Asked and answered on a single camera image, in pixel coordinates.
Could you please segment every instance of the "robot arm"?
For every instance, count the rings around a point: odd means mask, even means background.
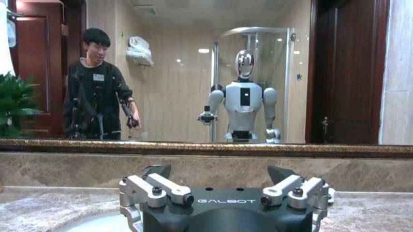
[[[215,115],[219,104],[225,99],[225,92],[222,90],[214,90],[209,95],[209,105],[205,107],[205,111],[198,116],[198,120],[203,124],[209,125],[214,120],[218,120]]]
[[[278,143],[281,138],[279,130],[273,129],[273,122],[275,120],[275,104],[277,90],[274,88],[266,88],[263,91],[263,111],[267,143]]]

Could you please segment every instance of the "ceiling light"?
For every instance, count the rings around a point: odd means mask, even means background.
[[[209,49],[207,49],[207,48],[199,48],[199,49],[198,49],[198,52],[199,52],[199,53],[209,53]]]

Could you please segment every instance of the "reflective robot face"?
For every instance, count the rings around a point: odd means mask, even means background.
[[[254,68],[254,55],[247,51],[242,50],[235,57],[235,70],[239,78],[249,79]]]

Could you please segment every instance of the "ceiling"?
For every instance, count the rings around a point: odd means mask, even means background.
[[[277,17],[287,4],[287,0],[130,1],[146,25],[163,23],[215,29],[274,26]]]

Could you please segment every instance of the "mirror frame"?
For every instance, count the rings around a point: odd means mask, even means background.
[[[406,145],[231,144],[1,139],[0,152],[413,160]]]

